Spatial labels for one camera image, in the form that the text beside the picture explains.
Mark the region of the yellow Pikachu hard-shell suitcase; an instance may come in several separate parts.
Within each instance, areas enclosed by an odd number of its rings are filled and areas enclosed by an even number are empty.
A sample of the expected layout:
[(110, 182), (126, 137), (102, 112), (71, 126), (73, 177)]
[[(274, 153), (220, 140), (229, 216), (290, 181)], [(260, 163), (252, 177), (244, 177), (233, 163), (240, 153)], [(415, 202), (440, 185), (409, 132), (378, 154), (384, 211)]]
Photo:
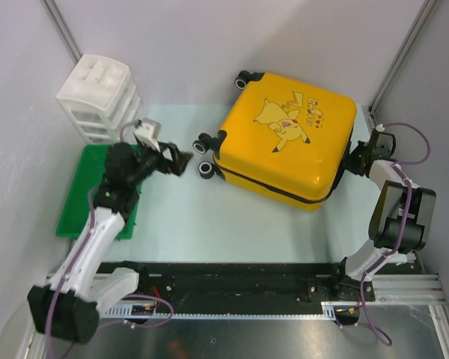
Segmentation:
[(305, 211), (337, 188), (357, 115), (353, 99), (274, 73), (242, 70), (241, 91), (216, 135), (192, 147), (212, 153), (198, 165), (206, 180), (224, 181)]

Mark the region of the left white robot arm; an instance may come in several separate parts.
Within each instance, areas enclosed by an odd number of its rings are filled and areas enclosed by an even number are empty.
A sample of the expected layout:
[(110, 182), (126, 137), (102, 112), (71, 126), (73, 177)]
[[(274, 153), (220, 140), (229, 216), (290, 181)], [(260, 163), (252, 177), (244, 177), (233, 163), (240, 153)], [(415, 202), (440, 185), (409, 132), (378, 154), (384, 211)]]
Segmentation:
[(89, 214), (75, 245), (50, 281), (28, 292), (38, 332), (48, 340), (88, 343), (116, 303), (127, 295), (140, 299), (149, 293), (150, 280), (134, 269), (117, 268), (99, 286), (93, 285), (94, 277), (129, 222), (140, 185), (156, 172), (181, 176), (192, 157), (171, 142), (156, 147), (118, 142), (108, 148), (101, 181), (88, 192)]

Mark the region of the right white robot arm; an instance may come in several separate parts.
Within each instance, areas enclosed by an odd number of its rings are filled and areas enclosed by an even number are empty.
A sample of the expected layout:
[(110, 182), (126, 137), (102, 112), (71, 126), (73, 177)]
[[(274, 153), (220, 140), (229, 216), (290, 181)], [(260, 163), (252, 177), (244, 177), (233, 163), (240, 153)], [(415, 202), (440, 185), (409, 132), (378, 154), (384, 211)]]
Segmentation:
[(393, 158), (396, 145), (395, 136), (379, 126), (346, 159), (346, 169), (374, 182), (380, 195), (370, 218), (368, 240), (343, 259), (337, 277), (330, 281), (331, 293), (339, 300), (364, 298), (364, 284), (385, 264), (399, 254), (420, 251), (427, 243), (436, 193), (405, 174)]

